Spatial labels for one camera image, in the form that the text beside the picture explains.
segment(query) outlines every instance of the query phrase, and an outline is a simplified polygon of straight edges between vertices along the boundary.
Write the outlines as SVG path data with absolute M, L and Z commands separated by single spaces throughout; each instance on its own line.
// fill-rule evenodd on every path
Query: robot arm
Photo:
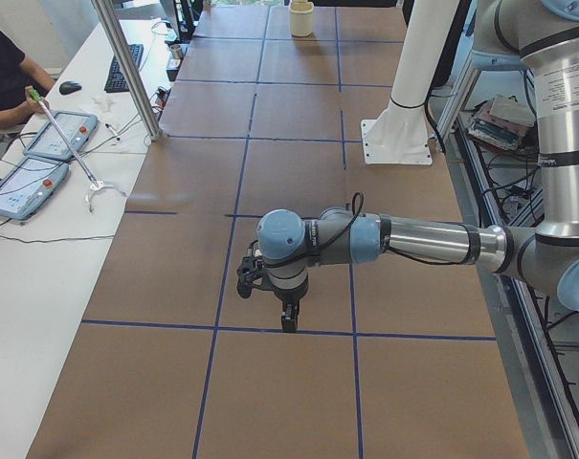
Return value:
M 515 64 L 534 71 L 544 221 L 535 229 L 423 222 L 362 213 L 363 196 L 357 209 L 353 199 L 352 212 L 330 208 L 318 219 L 274 210 L 258 224 L 258 251 L 251 245 L 238 268 L 238 292 L 273 291 L 283 331 L 297 330 L 309 267 L 364 263 L 381 253 L 477 264 L 579 311 L 579 0 L 480 0 L 476 33 L 480 68 L 506 70 L 519 55 Z
M 237 269 L 238 293 L 248 298 L 252 289 L 274 292 L 282 303 L 282 329 L 290 333 L 298 329 L 313 266 L 372 262 L 389 253 L 434 265 L 476 264 L 556 295 L 560 279 L 579 259 L 579 248 L 538 246 L 533 228 L 481 229 L 359 209 L 329 208 L 318 219 L 273 210 L 259 221 L 257 237 Z

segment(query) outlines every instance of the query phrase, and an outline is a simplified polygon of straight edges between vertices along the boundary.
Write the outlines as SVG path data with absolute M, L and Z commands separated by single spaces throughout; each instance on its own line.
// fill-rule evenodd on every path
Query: person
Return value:
M 32 99 L 29 90 L 35 88 L 41 96 L 46 96 L 54 83 L 40 65 L 0 32 L 1 129 L 21 124 L 34 113 L 42 113 L 42 108 Z

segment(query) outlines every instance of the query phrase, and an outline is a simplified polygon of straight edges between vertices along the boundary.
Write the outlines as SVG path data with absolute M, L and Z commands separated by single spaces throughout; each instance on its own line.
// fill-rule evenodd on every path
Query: reacher grabber tool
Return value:
M 59 124 L 57 124 L 56 119 L 54 118 L 51 111 L 44 104 L 44 102 L 42 101 L 42 97 L 38 94 L 38 92 L 35 89 L 31 89 L 30 90 L 30 96 L 32 96 L 32 98 L 38 103 L 38 105 L 40 105 L 40 107 L 44 111 L 45 115 L 49 119 L 49 122 L 56 129 L 57 134 L 59 134 L 59 136 L 66 143 L 66 146 L 70 149 L 72 156 L 74 156 L 75 160 L 77 160 L 78 165 L 80 165 L 80 168 L 85 172 L 85 175 L 87 176 L 87 178 L 91 182 L 91 185 L 89 185 L 89 190 L 87 191 L 87 194 L 85 195 L 85 203 L 87 204 L 89 211 L 90 212 L 94 211 L 93 204 L 92 204 L 92 200 L 94 199 L 94 195 L 97 192 L 102 191 L 105 188 L 116 189 L 123 197 L 127 197 L 127 194 L 124 191 L 122 191 L 117 185 L 113 184 L 112 182 L 105 182 L 102 180 L 98 180 L 96 178 L 96 176 L 91 171 L 91 169 L 87 166 L 87 164 L 85 164 L 85 161 L 80 157 L 80 154 L 72 146 L 72 144 L 68 140 L 68 137 L 63 132 L 63 130 L 61 129 Z

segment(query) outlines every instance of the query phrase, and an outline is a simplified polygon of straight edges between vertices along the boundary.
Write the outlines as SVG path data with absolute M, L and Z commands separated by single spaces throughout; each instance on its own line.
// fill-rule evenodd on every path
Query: green handle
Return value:
M 30 90 L 30 96 L 32 96 L 34 101 L 40 102 L 41 97 L 34 88 Z

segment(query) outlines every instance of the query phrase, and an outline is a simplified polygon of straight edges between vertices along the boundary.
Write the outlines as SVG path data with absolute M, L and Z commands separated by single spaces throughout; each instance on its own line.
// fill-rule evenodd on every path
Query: label sticker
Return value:
M 579 64 L 536 76 L 538 118 L 579 110 Z

